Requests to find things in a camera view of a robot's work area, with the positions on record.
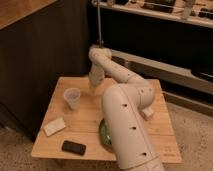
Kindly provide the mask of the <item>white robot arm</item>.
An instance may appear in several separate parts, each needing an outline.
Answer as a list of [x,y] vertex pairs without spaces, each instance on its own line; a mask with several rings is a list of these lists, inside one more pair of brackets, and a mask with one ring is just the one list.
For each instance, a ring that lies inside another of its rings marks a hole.
[[165,171],[142,121],[143,115],[153,115],[153,86],[112,61],[112,53],[107,48],[93,46],[88,56],[92,62],[89,72],[91,86],[100,85],[105,73],[116,81],[104,91],[101,102],[119,168],[122,171]]

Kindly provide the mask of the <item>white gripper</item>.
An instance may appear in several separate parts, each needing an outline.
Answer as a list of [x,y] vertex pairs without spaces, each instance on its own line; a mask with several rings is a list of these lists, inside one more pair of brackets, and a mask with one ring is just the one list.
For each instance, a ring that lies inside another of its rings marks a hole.
[[105,78],[104,70],[100,66],[93,64],[89,72],[90,85],[92,87],[97,87],[102,83],[104,78]]

